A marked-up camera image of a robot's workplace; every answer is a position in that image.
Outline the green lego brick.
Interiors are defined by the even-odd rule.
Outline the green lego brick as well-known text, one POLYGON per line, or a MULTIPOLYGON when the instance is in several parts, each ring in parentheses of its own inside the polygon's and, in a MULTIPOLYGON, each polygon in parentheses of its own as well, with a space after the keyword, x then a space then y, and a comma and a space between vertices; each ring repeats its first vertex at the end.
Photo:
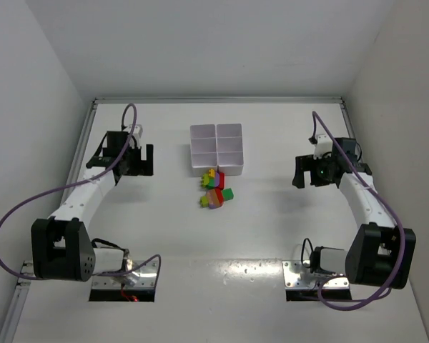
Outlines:
POLYGON ((222 197, 223 197, 225 202, 234 199, 233 190, 231 188, 223 189, 222 190, 222 197))

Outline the red orange lego stack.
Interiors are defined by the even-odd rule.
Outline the red orange lego stack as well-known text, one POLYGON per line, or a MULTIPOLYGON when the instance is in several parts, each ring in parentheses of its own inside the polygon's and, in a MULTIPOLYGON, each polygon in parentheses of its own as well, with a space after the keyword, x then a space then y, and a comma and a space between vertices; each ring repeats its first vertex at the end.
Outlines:
POLYGON ((199 203, 202 208, 220 208, 224 204, 222 191, 218 188, 209 189, 204 196, 200 197, 199 203))

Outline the multicolour lego cluster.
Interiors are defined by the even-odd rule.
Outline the multicolour lego cluster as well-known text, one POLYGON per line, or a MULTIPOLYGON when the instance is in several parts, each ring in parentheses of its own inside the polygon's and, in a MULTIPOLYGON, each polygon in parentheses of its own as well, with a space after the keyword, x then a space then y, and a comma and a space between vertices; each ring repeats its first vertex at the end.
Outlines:
POLYGON ((208 172, 201 176, 201 187, 223 190, 225 188, 225 174, 214 169, 209 169, 208 172))

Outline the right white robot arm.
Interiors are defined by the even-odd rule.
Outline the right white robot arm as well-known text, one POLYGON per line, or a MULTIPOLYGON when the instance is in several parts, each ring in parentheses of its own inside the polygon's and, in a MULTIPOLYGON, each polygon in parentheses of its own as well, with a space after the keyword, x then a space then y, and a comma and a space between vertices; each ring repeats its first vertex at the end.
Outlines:
POLYGON ((405 229, 404 239, 395 220, 372 194, 375 191, 370 167, 359 160, 357 142, 351 138, 331 140, 326 134, 310 139, 313 154, 295 159, 293 186, 305 186, 305 172, 310 173, 314 187, 334 184, 346 198, 357 234, 348 250, 316 247, 310 254, 308 267, 316 274, 344 274, 353 284, 380 287, 390 276, 399 257, 400 243, 405 242, 397 274, 390 286, 405 287, 413 258, 416 236, 405 229))

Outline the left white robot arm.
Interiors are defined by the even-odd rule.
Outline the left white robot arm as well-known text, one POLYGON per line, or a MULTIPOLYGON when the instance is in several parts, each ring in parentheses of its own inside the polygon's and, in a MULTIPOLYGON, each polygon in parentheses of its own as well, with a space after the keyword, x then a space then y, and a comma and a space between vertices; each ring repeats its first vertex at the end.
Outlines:
POLYGON ((151 177, 154 147, 140 146, 125 131, 108 131, 87 162, 83 179, 64 203, 47 219, 31 227, 34 274, 39 279, 86 282, 92 276, 123 277, 127 249, 97 247, 88 234, 89 224, 105 196, 122 177, 151 177))

